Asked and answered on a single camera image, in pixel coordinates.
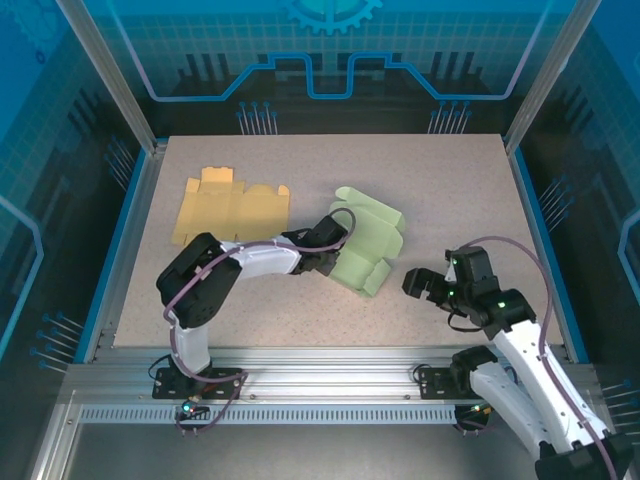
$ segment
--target robotic arm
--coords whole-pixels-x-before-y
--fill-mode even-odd
[[[411,270],[404,292],[420,298],[426,290],[427,300],[450,315],[468,316],[509,360],[531,398],[486,347],[453,357],[451,374],[460,392],[473,391],[500,413],[536,461],[538,478],[610,478],[601,447],[611,460],[615,478],[622,478],[633,459],[628,438],[610,434],[548,345],[540,348],[541,328],[524,296],[518,290],[500,289],[487,252],[480,247],[447,251],[445,257],[446,275],[424,268]]]
[[[351,231],[354,228],[352,217]],[[156,287],[165,307],[180,297],[188,283],[214,259],[226,256],[198,279],[173,306],[173,361],[186,377],[201,374],[211,363],[208,322],[218,313],[236,282],[268,274],[299,275],[318,270],[329,275],[349,232],[331,215],[314,228],[284,232],[265,242],[219,242],[202,233],[158,277]]]

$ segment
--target unfolded cardboard box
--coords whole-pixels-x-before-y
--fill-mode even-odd
[[[386,260],[396,258],[402,250],[404,216],[353,187],[340,187],[336,196],[340,200],[331,204],[330,211],[341,207],[352,210],[356,229],[340,250],[329,278],[360,295],[373,297],[391,272]],[[351,228],[348,213],[338,212],[334,218],[343,227]]]
[[[279,235],[289,221],[289,189],[233,181],[233,169],[207,167],[189,178],[171,243],[187,245],[210,232],[221,241],[251,242]]]

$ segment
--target light green cardboard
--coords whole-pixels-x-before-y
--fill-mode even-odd
[[[373,297],[391,272],[385,259],[396,258],[402,250],[405,229],[402,213],[353,187],[336,190],[340,200],[330,210],[346,207],[356,216],[356,230],[342,250],[329,278],[365,297]],[[345,228],[351,217],[345,212],[334,216]]]

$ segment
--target work surface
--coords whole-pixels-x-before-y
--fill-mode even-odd
[[[445,249],[484,235],[533,248],[499,135],[317,135],[171,137],[145,225],[115,345],[167,346],[155,288],[180,252],[171,234],[188,177],[207,166],[235,169],[247,185],[291,190],[290,229],[311,227],[329,211],[335,190],[353,186],[406,217],[404,248],[373,299],[317,272],[274,275],[236,284],[209,323],[213,346],[436,346],[487,343],[457,333],[447,314],[406,296],[415,267],[444,272]],[[502,288],[518,288],[541,317],[546,294],[531,260],[509,245],[485,245]],[[555,318],[551,343],[562,339]],[[454,323],[470,326],[467,320]]]

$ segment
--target gear logo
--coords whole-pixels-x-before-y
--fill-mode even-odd
[[[373,18],[374,8],[382,7],[382,0],[283,0],[283,6],[289,20],[297,20],[301,28],[333,35],[336,30],[344,34],[360,28],[363,19]]]
[[[2,0],[0,13],[4,12],[13,16],[39,52],[47,51],[47,45],[60,30],[60,11],[54,0]]]

